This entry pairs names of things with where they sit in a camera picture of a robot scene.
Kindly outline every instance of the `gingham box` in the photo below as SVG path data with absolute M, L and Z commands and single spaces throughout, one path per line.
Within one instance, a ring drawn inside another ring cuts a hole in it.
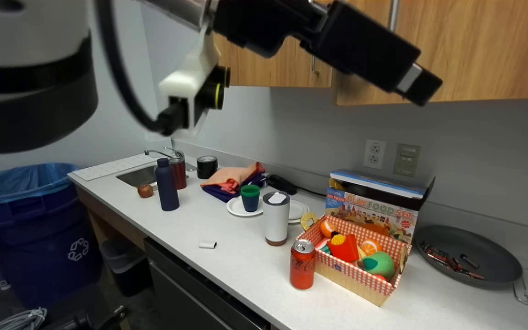
M 394 240 L 331 215 L 323 215 L 319 221 L 296 239 L 309 240 L 316 246 L 324 238 L 319 228 L 323 220 L 329 221 L 331 227 L 340 234 L 354 234 L 358 245 L 367 238 L 379 242 L 383 247 L 383 251 L 388 253 L 394 260 L 396 275 L 393 276 L 390 282 L 387 282 L 363 271 L 352 263 L 346 263 L 322 251 L 317 251 L 316 253 L 315 271 L 371 303 L 377 306 L 382 305 L 398 287 L 398 281 L 400 281 L 402 275 L 401 260 L 403 264 L 406 262 L 410 246 L 407 243 Z

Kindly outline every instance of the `recycling symbol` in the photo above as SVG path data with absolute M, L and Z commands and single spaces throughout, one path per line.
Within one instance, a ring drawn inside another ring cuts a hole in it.
M 71 252 L 69 252 L 68 258 L 72 261 L 79 261 L 79 259 L 87 255 L 87 253 L 88 241 L 81 237 L 71 244 Z

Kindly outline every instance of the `gray cable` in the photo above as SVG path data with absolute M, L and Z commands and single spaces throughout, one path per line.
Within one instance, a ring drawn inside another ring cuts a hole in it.
M 47 313 L 45 308 L 17 313 L 1 321 L 0 330 L 37 330 L 46 319 Z

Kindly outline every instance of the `electrical outlet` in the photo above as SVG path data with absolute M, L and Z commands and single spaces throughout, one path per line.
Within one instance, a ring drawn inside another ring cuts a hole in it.
M 386 142 L 377 140 L 366 140 L 364 152 L 364 166 L 373 169 L 382 169 L 384 155 L 386 153 Z
M 420 152 L 420 146 L 399 143 L 394 159 L 394 174 L 415 177 Z

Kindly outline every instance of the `dishwasher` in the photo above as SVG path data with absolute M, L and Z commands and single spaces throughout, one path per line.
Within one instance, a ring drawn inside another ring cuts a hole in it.
M 145 238 L 144 246 L 165 328 L 270 330 L 270 322 L 155 240 Z

